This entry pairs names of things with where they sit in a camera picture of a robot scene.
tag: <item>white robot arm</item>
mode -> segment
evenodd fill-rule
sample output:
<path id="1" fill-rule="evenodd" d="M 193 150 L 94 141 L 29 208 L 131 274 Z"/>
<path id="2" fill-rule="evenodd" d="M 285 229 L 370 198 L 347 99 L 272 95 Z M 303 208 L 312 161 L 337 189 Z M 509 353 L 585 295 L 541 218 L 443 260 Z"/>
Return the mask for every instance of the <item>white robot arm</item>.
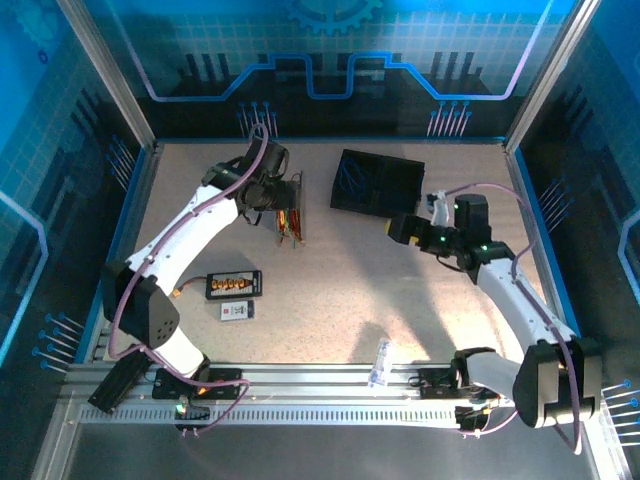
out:
<path id="1" fill-rule="evenodd" d="M 175 220 L 126 262 L 111 262 L 103 273 L 105 316 L 113 320 L 134 275 L 144 271 L 131 291 L 132 300 L 126 302 L 120 329 L 183 379 L 202 379 L 209 361 L 179 328 L 178 312 L 168 298 L 177 280 L 209 241 L 239 215 L 249 209 L 289 208 L 294 202 L 293 193 L 278 174 L 288 152 L 269 142 L 261 167 L 249 182 L 233 195 L 201 208 L 246 171 L 257 157 L 259 143 L 254 142 L 244 158 L 212 167 Z M 451 388 L 480 386 L 511 399 L 522 420 L 534 428 L 575 421 L 576 395 L 581 419 L 598 413 L 601 361 L 597 345 L 576 338 L 544 304 L 524 273 L 514 268 L 515 256 L 509 247 L 491 239 L 486 199 L 481 195 L 456 197 L 455 226 L 450 227 L 446 225 L 449 214 L 444 211 L 444 192 L 429 197 L 434 207 L 431 221 L 417 216 L 394 219 L 389 236 L 404 244 L 414 239 L 422 251 L 438 257 L 455 256 L 461 271 L 494 301 L 526 352 L 522 364 L 489 348 L 456 352 L 449 375 Z M 182 227 L 167 237 L 179 222 Z M 575 374 L 568 374 L 569 366 L 575 367 Z"/>
<path id="2" fill-rule="evenodd" d="M 598 346 L 593 340 L 577 338 L 514 264 L 509 247 L 492 240 L 486 198 L 457 196 L 453 227 L 446 224 L 449 215 L 443 212 L 447 208 L 443 193 L 427 199 L 434 211 L 431 221 L 414 215 L 394 219 L 389 236 L 398 243 L 413 241 L 436 257 L 455 256 L 458 269 L 493 300 L 525 352 L 522 364 L 490 348 L 456 352 L 452 383 L 485 387 L 512 399 L 520 418 L 533 428 L 596 415 L 602 383 Z"/>
<path id="3" fill-rule="evenodd" d="M 281 145 L 254 140 L 244 157 L 211 167 L 189 203 L 155 239 L 125 262 L 112 261 L 103 269 L 107 319 L 117 321 L 122 331 L 184 378 L 195 378 L 208 360 L 180 329 L 180 318 L 169 294 L 194 258 L 238 216 L 248 210 L 263 212 L 294 205 L 295 193 L 288 182 L 281 180 L 280 173 L 283 163 L 286 170 L 288 158 L 288 151 Z M 249 169 L 254 170 L 238 190 L 220 197 Z M 139 279 L 133 286 L 130 284 L 135 275 Z M 116 320 L 127 292 L 122 314 Z"/>

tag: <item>wire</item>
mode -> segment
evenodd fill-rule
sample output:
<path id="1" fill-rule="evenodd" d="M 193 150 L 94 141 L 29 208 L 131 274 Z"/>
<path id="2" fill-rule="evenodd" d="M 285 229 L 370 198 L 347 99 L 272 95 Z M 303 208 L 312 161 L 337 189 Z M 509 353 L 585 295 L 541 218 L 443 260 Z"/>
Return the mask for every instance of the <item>wire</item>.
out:
<path id="1" fill-rule="evenodd" d="M 514 196 L 518 200 L 518 202 L 520 202 L 522 207 L 527 211 L 531 219 L 531 222 L 533 223 L 534 228 L 537 230 L 538 225 L 536 222 L 536 218 L 533 215 L 533 210 L 531 210 L 531 207 L 529 206 L 529 204 L 527 204 L 527 202 L 525 202 L 524 199 L 520 195 L 518 195 L 515 191 L 513 191 L 508 187 L 505 187 L 504 185 L 499 185 L 497 183 L 470 183 L 468 185 L 464 185 L 462 187 L 449 190 L 448 192 L 445 193 L 445 196 L 453 195 L 463 190 L 468 190 L 470 188 L 476 188 L 476 187 L 497 188 L 498 190 L 502 190 L 503 192 L 509 193 L 510 195 Z M 569 352 L 569 347 L 567 346 L 567 343 L 564 341 L 564 338 L 562 338 L 562 335 L 558 331 L 558 328 L 556 327 L 556 325 L 549 318 L 549 316 L 544 311 L 544 309 L 540 306 L 540 304 L 536 301 L 533 295 L 531 295 L 531 293 L 527 290 L 527 288 L 518 279 L 518 276 L 517 276 L 517 267 L 518 267 L 518 262 L 520 261 L 520 258 L 522 258 L 523 255 L 525 255 L 534 247 L 534 245 L 536 244 L 536 240 L 537 239 L 534 238 L 531 242 L 529 242 L 529 245 L 527 245 L 527 247 L 524 248 L 520 253 L 518 253 L 513 259 L 513 262 L 511 263 L 511 278 L 513 279 L 514 283 L 516 284 L 520 292 L 525 296 L 527 301 L 536 310 L 538 315 L 540 315 L 540 318 L 542 318 L 542 321 L 547 325 L 547 327 L 555 337 L 556 341 L 558 342 L 558 345 L 560 345 L 560 350 L 562 351 L 562 356 L 564 357 L 567 372 L 569 373 L 569 389 L 571 391 L 571 410 L 573 411 L 573 444 L 571 443 L 571 440 L 564 434 L 564 432 L 560 430 L 560 427 L 558 425 L 555 426 L 555 429 L 560 435 L 560 437 L 567 444 L 567 446 L 569 446 L 569 448 L 573 450 L 573 453 L 575 455 L 580 455 L 580 453 L 582 452 L 582 433 L 580 430 L 580 395 L 578 392 L 578 377 L 576 375 L 575 365 L 573 364 L 573 360 L 571 358 L 571 353 Z M 495 430 L 494 429 L 487 430 L 486 433 L 489 433 L 492 431 L 495 431 Z"/>
<path id="2" fill-rule="evenodd" d="M 184 290 L 184 287 L 198 281 L 206 282 L 207 277 L 192 277 L 189 280 L 185 280 L 184 282 L 182 282 L 182 284 L 179 287 L 176 287 L 173 289 L 173 292 L 171 292 L 171 296 L 179 297 L 180 294 L 182 293 L 182 290 Z"/>
<path id="3" fill-rule="evenodd" d="M 182 216 L 169 229 L 167 229 L 165 234 L 160 238 L 160 240 L 158 240 L 158 243 L 156 243 L 156 245 L 153 247 L 153 249 L 147 256 L 147 258 L 145 258 L 145 260 L 142 262 L 138 270 L 136 270 L 136 272 L 133 274 L 133 277 L 131 278 L 127 287 L 125 288 L 122 294 L 122 297 L 120 297 L 120 301 L 118 302 L 118 307 L 116 308 L 116 313 L 112 321 L 112 332 L 111 332 L 111 337 L 109 338 L 109 356 L 116 361 L 135 350 L 139 350 L 141 352 L 145 352 L 149 356 L 149 358 L 151 358 L 151 360 L 162 365 L 174 377 L 176 377 L 177 379 L 179 379 L 180 381 L 188 385 L 192 385 L 194 387 L 205 387 L 205 388 L 217 388 L 217 387 L 225 387 L 230 385 L 245 386 L 245 388 L 243 389 L 242 393 L 238 396 L 236 401 L 232 403 L 231 406 L 220 417 L 218 417 L 216 421 L 214 421 L 213 423 L 211 423 L 206 427 L 201 428 L 200 431 L 209 430 L 210 428 L 213 428 L 215 425 L 217 425 L 222 419 L 224 419 L 229 414 L 229 412 L 233 410 L 238 405 L 238 403 L 240 403 L 242 398 L 246 395 L 247 390 L 249 389 L 250 382 L 246 379 L 230 380 L 227 382 L 199 382 L 196 380 L 192 380 L 191 378 L 188 378 L 182 375 L 177 370 L 175 370 L 172 366 L 170 366 L 167 362 L 165 362 L 164 359 L 158 356 L 153 350 L 149 349 L 143 343 L 134 345 L 131 348 L 128 348 L 122 352 L 117 352 L 115 347 L 116 332 L 118 331 L 118 327 L 120 326 L 122 314 L 124 313 L 124 309 L 127 304 L 127 301 L 129 300 L 129 297 L 133 292 L 133 288 L 135 287 L 140 277 L 144 274 L 146 269 L 149 267 L 149 265 L 151 265 L 151 263 L 153 262 L 153 259 L 158 255 L 160 250 L 169 241 L 169 239 L 173 237 L 173 235 L 175 235 L 175 233 L 179 231 L 189 220 L 191 220 L 194 217 L 197 217 L 202 211 L 220 202 L 221 200 L 226 198 L 227 195 L 229 195 L 230 193 L 233 193 L 238 188 L 240 188 L 251 177 L 251 175 L 253 175 L 253 172 L 256 171 L 256 169 L 258 168 L 258 165 L 262 161 L 262 157 L 264 156 L 264 152 L 267 149 L 267 143 L 269 141 L 269 133 L 267 131 L 266 126 L 262 123 L 256 123 L 253 127 L 251 127 L 251 131 L 249 132 L 249 143 L 252 142 L 253 137 L 255 136 L 258 129 L 260 129 L 262 132 L 262 142 L 260 144 L 260 149 L 258 150 L 256 158 L 251 164 L 251 166 L 235 183 L 233 183 L 233 185 L 231 185 L 230 187 L 227 187 L 226 189 L 224 189 L 217 195 L 213 196 L 209 200 L 206 200 L 200 203 L 193 210 L 187 212 L 184 216 Z M 193 434 L 197 435 L 197 429 L 193 430 Z"/>
<path id="4" fill-rule="evenodd" d="M 463 270 L 463 269 L 458 268 L 458 267 L 454 267 L 453 265 L 449 265 L 448 263 L 443 262 L 442 259 L 440 258 L 440 255 L 436 255 L 436 260 L 438 261 L 438 263 L 440 265 L 442 265 L 443 267 L 448 268 L 449 270 L 452 270 L 452 271 L 458 272 L 458 273 L 466 273 L 466 270 Z"/>

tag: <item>battery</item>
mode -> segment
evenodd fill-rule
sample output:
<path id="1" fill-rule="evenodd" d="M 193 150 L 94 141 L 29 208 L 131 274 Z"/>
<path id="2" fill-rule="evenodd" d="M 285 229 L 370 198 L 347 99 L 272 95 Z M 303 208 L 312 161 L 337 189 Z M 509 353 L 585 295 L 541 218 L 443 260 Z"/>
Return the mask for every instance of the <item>battery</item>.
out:
<path id="1" fill-rule="evenodd" d="M 253 300 L 228 302 L 220 305 L 220 321 L 222 322 L 245 320 L 247 318 L 253 318 L 254 315 L 255 305 Z"/>

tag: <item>electronic component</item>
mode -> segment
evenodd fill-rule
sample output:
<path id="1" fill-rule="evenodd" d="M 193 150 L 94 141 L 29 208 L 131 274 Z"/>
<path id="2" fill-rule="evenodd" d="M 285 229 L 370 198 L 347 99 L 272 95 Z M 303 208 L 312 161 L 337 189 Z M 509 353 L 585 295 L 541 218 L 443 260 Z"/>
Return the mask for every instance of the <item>electronic component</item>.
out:
<path id="1" fill-rule="evenodd" d="M 262 272 L 210 273 L 207 275 L 205 296 L 208 300 L 259 297 L 262 295 Z"/>
<path id="2" fill-rule="evenodd" d="M 282 244 L 285 238 L 291 240 L 293 248 L 297 244 L 304 245 L 304 225 L 303 211 L 304 202 L 302 197 L 302 172 L 296 173 L 287 182 L 292 192 L 291 207 L 276 211 L 276 233 L 278 244 Z"/>
<path id="3" fill-rule="evenodd" d="M 255 316 L 255 304 L 253 300 L 243 300 L 241 302 L 223 303 L 220 305 L 220 321 L 229 322 L 231 320 L 246 320 Z"/>

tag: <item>black container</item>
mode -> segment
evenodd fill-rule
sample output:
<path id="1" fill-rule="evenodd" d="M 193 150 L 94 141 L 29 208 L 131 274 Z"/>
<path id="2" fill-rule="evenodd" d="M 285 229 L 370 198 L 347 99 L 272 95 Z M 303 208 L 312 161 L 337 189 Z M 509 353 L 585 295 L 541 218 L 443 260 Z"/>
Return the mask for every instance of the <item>black container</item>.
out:
<path id="1" fill-rule="evenodd" d="M 424 163 L 343 150 L 331 192 L 331 208 L 393 218 L 415 214 Z"/>

